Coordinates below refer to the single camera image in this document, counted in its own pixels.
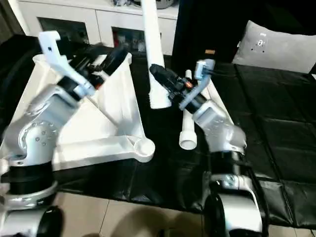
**glass cabinet door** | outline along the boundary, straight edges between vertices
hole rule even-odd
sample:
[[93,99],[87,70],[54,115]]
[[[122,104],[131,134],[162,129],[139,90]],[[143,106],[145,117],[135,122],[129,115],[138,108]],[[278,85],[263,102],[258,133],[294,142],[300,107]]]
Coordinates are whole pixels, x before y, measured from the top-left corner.
[[20,1],[20,9],[30,35],[56,30],[71,41],[96,44],[101,41],[95,10]]
[[112,27],[114,47],[124,43],[130,52],[146,52],[144,31]]
[[83,22],[38,17],[43,31],[57,31],[62,38],[78,43],[89,43],[87,29]]

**gray pillow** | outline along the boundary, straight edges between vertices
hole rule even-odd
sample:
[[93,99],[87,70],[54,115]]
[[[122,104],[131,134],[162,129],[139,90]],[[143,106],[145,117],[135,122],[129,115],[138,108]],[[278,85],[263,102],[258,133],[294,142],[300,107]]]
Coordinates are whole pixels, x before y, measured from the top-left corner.
[[233,63],[309,73],[316,62],[316,36],[270,31],[248,21]]

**wire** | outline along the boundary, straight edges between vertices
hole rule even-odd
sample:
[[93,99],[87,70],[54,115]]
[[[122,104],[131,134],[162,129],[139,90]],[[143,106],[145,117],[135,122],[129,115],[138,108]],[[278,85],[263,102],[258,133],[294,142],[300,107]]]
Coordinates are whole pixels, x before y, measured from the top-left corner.
[[205,69],[206,73],[209,75],[214,75],[214,76],[219,76],[219,77],[229,77],[229,78],[235,78],[235,74],[227,74],[225,71],[221,70],[210,70],[210,69]]
[[269,236],[269,207],[268,203],[265,198],[264,191],[262,189],[262,186],[260,185],[259,180],[257,179],[255,173],[253,172],[253,169],[250,165],[249,162],[246,160],[222,160],[224,163],[229,163],[233,165],[238,165],[245,167],[249,173],[249,178],[252,180],[255,191],[256,191],[256,196],[258,196],[259,203],[261,207],[263,208],[263,211],[265,213],[265,218],[262,223],[262,237],[268,237]]

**white pvc pipe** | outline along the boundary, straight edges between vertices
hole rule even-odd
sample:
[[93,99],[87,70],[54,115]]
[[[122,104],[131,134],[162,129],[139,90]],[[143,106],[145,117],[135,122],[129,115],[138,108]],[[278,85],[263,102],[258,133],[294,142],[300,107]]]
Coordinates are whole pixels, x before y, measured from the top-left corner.
[[[161,48],[160,31],[156,0],[141,0],[143,19],[145,27],[146,54],[148,68],[152,64],[164,67],[164,60]],[[162,109],[171,106],[168,99],[168,91],[163,88],[149,72],[150,92],[149,100],[152,109]]]
[[222,110],[224,110],[226,114],[228,115],[230,122],[234,124],[212,80],[210,81],[208,86],[201,92],[201,94],[208,100],[212,99],[219,107],[221,107]]
[[[186,70],[186,78],[192,79],[191,70]],[[197,147],[198,139],[197,134],[194,131],[194,121],[192,114],[184,110],[182,120],[182,131],[180,132],[179,145],[184,150],[193,150]]]

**shelf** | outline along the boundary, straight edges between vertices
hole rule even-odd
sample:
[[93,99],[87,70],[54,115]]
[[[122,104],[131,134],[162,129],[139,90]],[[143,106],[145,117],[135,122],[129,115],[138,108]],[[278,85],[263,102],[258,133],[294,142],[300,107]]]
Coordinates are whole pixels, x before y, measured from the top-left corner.
[[[111,0],[19,0],[26,2],[37,2],[53,5],[73,6],[81,8],[89,8],[102,11],[119,12],[125,14],[142,15],[142,9],[140,7],[130,6],[113,6]],[[179,5],[171,6],[166,9],[158,9],[158,17],[165,19],[177,20]]]

